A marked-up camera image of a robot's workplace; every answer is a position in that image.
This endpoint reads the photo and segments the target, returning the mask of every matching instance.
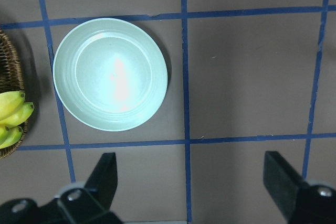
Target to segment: wicker basket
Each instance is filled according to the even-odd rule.
[[[0,93],[18,90],[25,92],[20,60],[12,42],[0,28]],[[28,122],[20,126],[23,129],[20,141],[0,149],[0,159],[9,156],[21,145],[28,130]]]

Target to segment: banana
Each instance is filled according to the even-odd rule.
[[[34,105],[32,102],[25,102],[22,106],[12,115],[0,121],[0,125],[6,125],[9,128],[17,126],[25,122],[32,114]]]
[[[9,91],[0,93],[0,120],[13,114],[25,101],[25,93]]]
[[[9,147],[15,143],[17,143],[23,134],[23,130],[21,127],[17,126],[14,128],[11,128],[9,130],[9,134],[6,137],[5,141],[0,145],[0,149]]]
[[[2,144],[5,141],[8,134],[9,134],[9,128],[7,126],[0,125],[0,144]]]

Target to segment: white plate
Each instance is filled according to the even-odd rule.
[[[167,89],[167,68],[154,40],[113,18],[90,20],[70,31],[55,54],[53,75],[67,110],[104,131],[146,122]]]

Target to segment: metal bolt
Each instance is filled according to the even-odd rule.
[[[73,201],[80,197],[82,194],[81,190],[77,189],[76,191],[73,191],[71,194],[68,195],[68,200]]]
[[[317,189],[317,192],[323,197],[331,197],[332,196],[332,191],[328,187],[320,186]]]
[[[26,208],[28,202],[25,200],[22,200],[20,203],[16,204],[14,207],[12,207],[12,212],[16,213],[16,212],[20,212],[23,209]]]

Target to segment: green banana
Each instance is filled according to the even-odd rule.
[[[9,147],[17,143],[21,139],[22,134],[23,134],[23,130],[21,127],[17,126],[17,127],[11,128],[5,141],[0,145],[0,149]]]
[[[9,91],[0,93],[0,120],[12,115],[25,101],[25,93]]]
[[[32,102],[24,102],[22,106],[12,115],[0,121],[0,125],[6,125],[9,128],[25,122],[32,114],[34,105]]]
[[[2,144],[5,141],[8,134],[9,134],[9,128],[7,126],[0,125],[0,144]]]

